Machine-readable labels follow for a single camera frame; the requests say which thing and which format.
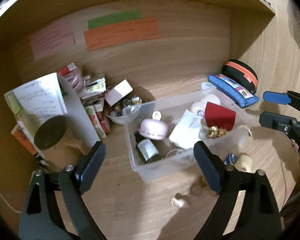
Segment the red cloth pouch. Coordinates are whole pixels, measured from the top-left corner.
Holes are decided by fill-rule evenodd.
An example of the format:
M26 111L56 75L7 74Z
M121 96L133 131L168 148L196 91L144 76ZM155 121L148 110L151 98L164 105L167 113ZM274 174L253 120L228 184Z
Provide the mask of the red cloth pouch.
M205 121L208 127L217 126L227 132L235 125L236 112L226 107L208 102L205 108Z

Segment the white open paper booklet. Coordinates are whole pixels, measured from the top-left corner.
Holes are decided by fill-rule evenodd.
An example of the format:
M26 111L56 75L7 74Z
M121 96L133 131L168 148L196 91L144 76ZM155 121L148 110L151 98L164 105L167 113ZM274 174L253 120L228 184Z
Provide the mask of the white open paper booklet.
M5 93L5 100L11 106L9 94L15 96L28 119L37 127L49 118L62 115L67 127L86 146L91 147L100 140L77 93L60 74L47 74Z

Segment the fruit print box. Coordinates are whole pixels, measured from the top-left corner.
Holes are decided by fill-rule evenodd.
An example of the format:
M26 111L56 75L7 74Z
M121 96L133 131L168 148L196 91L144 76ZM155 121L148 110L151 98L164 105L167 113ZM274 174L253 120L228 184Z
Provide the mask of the fruit print box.
M98 137L100 139L106 138L106 133L103 130L103 127L97 117L97 114L96 114L93 106L85 106L84 108L85 108L85 111L86 111L91 123L93 124L93 127L94 127Z

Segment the orange book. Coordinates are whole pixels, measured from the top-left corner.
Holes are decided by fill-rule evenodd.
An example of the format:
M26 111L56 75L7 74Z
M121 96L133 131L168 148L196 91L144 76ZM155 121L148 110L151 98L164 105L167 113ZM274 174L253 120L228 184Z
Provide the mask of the orange book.
M36 155L37 151L29 141L28 137L24 134L22 128L16 124L11 131L11 135L15 137L32 155Z

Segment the green white tube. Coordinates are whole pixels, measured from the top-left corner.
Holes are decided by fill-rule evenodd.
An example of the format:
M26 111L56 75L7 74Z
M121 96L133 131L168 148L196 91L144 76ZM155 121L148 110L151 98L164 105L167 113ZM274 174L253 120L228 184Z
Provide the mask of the green white tube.
M5 100L15 117L17 124L21 127L23 133L26 135L34 149L38 153L40 153L40 150L34 144L34 136L39 128L35 118L33 118L29 113L27 113L27 111L22 107L21 103L18 101L13 91L7 92L5 94Z

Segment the orange paper note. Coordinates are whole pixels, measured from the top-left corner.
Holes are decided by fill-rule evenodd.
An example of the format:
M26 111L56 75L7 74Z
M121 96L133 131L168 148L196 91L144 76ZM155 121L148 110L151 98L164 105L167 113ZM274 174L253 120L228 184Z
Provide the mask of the orange paper note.
M105 25L84 32L87 51L107 48L122 43L159 38L158 21L155 18L126 21Z

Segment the white pink roll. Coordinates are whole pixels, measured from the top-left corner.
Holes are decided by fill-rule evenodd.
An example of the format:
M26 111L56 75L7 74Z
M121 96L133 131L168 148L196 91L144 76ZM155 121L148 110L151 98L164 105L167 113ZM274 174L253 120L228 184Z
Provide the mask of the white pink roll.
M192 106L191 106L191 112L197 116L201 116L204 117L205 116L205 109L207 107L207 103L213 103L215 105L220 105L221 101L220 99L215 96L214 94L209 94L206 95L205 97L203 97L200 101L195 102Z

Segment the gold ribbon ornament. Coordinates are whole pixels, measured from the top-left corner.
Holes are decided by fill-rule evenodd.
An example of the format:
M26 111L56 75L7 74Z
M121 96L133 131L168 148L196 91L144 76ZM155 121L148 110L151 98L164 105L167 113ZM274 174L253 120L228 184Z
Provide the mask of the gold ribbon ornament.
M217 126L211 126L209 127L205 121L205 119L202 119L200 121L203 129L205 130L205 136L207 138L210 138L210 139L217 139L217 138L220 138L224 135L226 135L227 131L226 129L224 128L219 128Z

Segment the cream lotion bottle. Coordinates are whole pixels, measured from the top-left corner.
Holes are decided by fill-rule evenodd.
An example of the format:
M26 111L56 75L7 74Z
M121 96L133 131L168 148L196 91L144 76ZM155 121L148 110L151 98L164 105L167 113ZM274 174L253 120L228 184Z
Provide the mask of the cream lotion bottle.
M253 160L249 155L242 153L234 163L234 167L238 171L251 173L253 171Z

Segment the dark green glass bottle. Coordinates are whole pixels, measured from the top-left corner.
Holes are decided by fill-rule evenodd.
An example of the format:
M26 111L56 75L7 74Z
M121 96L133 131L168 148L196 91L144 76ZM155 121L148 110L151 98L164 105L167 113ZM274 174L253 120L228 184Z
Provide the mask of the dark green glass bottle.
M136 142L136 151L143 163L148 164L163 159L162 155L150 139L142 136L138 131L134 132L134 138Z

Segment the green paper note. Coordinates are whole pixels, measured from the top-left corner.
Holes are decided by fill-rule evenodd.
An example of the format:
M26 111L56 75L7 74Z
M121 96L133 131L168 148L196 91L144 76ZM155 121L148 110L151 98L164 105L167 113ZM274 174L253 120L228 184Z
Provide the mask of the green paper note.
M100 28L105 25L121 23L126 21L139 20L141 18L141 11L124 11L115 14L104 15L98 18L88 20L88 29Z

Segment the pink round jar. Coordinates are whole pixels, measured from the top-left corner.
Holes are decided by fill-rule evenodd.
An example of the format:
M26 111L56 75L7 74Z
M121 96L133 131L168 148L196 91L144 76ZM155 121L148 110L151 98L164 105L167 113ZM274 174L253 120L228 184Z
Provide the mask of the pink round jar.
M139 133L152 140L164 140L168 134L168 124L162 121L160 111L154 111L151 118L141 122Z

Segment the blue small packet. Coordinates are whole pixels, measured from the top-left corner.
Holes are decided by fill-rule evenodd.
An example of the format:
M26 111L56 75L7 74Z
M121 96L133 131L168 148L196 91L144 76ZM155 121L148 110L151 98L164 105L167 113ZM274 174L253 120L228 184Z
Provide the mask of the blue small packet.
M238 161L238 156L229 153L226 158L224 159L223 163L225 165L234 165L236 163L236 161Z

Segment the white round tape dispenser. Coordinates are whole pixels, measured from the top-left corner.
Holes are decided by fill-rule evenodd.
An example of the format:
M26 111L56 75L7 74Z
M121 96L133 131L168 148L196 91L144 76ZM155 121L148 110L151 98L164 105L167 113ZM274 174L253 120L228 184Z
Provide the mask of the white round tape dispenser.
M201 83L200 88L204 94L213 94L217 90L216 86L208 81Z

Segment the white cloth pouch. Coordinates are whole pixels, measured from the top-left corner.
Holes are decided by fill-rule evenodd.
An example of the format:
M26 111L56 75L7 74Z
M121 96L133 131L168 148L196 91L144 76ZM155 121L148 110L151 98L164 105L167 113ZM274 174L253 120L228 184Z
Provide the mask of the white cloth pouch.
M193 148L195 143L200 141L202 119L203 117L186 110L168 137L170 142L185 150Z

